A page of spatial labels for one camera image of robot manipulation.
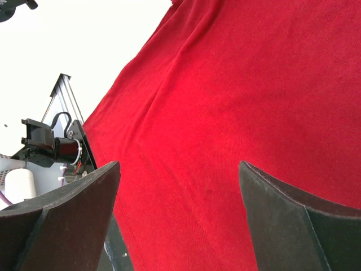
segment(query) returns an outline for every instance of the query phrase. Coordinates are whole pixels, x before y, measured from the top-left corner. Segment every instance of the black cable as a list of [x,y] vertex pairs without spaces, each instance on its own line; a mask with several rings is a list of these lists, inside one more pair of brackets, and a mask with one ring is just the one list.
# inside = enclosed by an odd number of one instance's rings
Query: black cable
[[60,113],[57,113],[57,114],[55,115],[55,117],[53,118],[53,120],[52,120],[52,124],[50,125],[50,128],[51,128],[51,129],[54,129],[56,123],[58,122],[59,116],[62,115],[62,114],[65,114],[65,115],[68,116],[68,123],[67,123],[67,126],[66,126],[65,129],[64,129],[64,138],[67,138],[67,137],[68,137],[68,135],[67,135],[67,130],[68,130],[68,128],[70,127],[70,124],[72,123],[72,117],[71,117],[71,115],[70,115],[68,112],[60,112]]

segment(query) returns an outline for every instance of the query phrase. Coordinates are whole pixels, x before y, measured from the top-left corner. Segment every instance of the white wall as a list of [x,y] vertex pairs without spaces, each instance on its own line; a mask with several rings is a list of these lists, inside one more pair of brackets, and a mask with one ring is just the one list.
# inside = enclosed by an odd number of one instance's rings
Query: white wall
[[0,153],[14,154],[21,119],[41,120],[60,73],[84,118],[144,45],[170,0],[37,0],[0,23]]

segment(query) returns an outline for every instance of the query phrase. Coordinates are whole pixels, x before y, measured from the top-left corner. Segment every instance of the red fabric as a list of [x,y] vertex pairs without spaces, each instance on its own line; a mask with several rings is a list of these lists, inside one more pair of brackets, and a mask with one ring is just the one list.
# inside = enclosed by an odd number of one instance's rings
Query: red fabric
[[257,269],[241,160],[361,208],[360,4],[174,2],[85,123],[136,270]]

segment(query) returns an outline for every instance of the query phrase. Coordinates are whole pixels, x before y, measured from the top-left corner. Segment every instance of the red tablecloth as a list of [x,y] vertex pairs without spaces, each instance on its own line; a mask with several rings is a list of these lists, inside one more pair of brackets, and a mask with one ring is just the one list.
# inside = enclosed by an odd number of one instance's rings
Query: red tablecloth
[[361,208],[360,4],[174,2],[85,123],[136,270],[257,269],[241,160]]

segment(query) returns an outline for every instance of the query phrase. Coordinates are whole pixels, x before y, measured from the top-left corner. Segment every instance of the white cable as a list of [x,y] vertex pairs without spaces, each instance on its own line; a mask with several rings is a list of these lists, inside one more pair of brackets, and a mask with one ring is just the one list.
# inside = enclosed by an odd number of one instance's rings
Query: white cable
[[81,152],[82,152],[82,150],[83,150],[83,148],[80,146],[79,140],[77,140],[77,139],[75,139],[75,138],[73,138],[73,140],[75,140],[75,141],[78,143],[78,156],[77,156],[77,159],[75,159],[75,162],[74,162],[73,164],[71,164],[71,165],[75,165],[76,163],[78,163],[79,158],[80,158],[80,156],[81,156]]

